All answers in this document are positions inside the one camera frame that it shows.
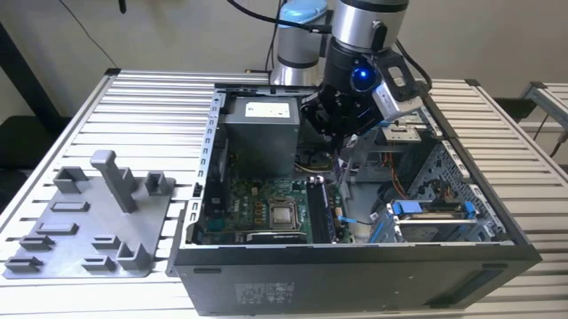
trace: aluminum extrusion table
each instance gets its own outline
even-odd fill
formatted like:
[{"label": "aluminum extrusion table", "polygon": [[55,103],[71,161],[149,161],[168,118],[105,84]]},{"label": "aluminum extrusion table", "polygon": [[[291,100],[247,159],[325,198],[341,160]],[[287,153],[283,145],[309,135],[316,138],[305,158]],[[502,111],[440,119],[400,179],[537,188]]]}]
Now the aluminum extrusion table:
[{"label": "aluminum extrusion table", "polygon": [[[154,270],[146,278],[7,280],[0,314],[14,318],[194,318],[178,278],[165,274],[180,212],[192,197],[216,82],[263,84],[265,74],[122,70],[106,75],[57,144],[0,215],[0,272],[57,187],[62,166],[113,149],[136,176],[164,170],[177,186]],[[545,261],[466,311],[295,315],[291,318],[568,318],[568,176],[480,86],[436,80],[432,98]]]}]

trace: white wall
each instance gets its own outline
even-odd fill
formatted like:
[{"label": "white wall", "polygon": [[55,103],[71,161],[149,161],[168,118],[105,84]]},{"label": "white wall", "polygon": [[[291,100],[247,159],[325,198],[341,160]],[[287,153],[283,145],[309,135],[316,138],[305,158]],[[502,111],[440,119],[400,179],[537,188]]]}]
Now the white wall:
[{"label": "white wall", "polygon": [[[264,67],[272,25],[225,0],[128,0],[126,15],[117,0],[66,3],[121,68]],[[276,13],[277,0],[241,3]],[[414,0],[400,38],[434,78],[476,78],[494,96],[518,96],[531,80],[568,82],[567,10],[566,0]],[[0,20],[54,103],[73,114],[112,66],[105,55],[58,0],[0,0]],[[3,104],[19,99],[0,97]]]}]

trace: robotic arm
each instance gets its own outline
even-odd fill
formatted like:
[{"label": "robotic arm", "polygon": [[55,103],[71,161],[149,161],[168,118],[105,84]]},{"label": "robotic arm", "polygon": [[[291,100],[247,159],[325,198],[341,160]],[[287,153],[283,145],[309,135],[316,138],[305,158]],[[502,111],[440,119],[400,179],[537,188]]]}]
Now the robotic arm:
[{"label": "robotic arm", "polygon": [[303,100],[316,130],[335,149],[423,106],[422,86],[392,49],[408,0],[337,0],[324,82]]}]

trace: gray fixture plate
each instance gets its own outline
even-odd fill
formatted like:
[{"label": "gray fixture plate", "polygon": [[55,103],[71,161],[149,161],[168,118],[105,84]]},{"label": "gray fixture plate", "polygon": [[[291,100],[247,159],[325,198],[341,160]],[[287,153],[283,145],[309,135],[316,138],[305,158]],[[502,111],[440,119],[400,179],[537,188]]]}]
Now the gray fixture plate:
[{"label": "gray fixture plate", "polygon": [[[77,181],[81,194],[57,192],[47,208],[37,221],[30,235],[37,236],[42,224],[78,225],[74,235],[50,235],[55,242],[49,251],[27,251],[23,247],[14,258],[37,257],[43,265],[39,272],[5,272],[9,279],[18,278],[91,278],[91,277],[145,277],[153,269],[153,262],[140,270],[125,270],[117,263],[118,249],[97,250],[93,245],[97,236],[116,235],[126,242],[132,251],[140,244],[145,247],[150,260],[154,259],[164,221],[169,211],[172,193],[166,196],[149,196],[145,178],[137,179],[138,188],[133,192],[138,210],[124,213],[102,177],[90,177],[89,181]],[[168,178],[170,189],[174,189],[176,179]],[[51,207],[57,202],[85,202],[90,204],[87,212],[54,212]],[[89,272],[82,264],[85,258],[109,256],[116,263],[114,271]]]}]

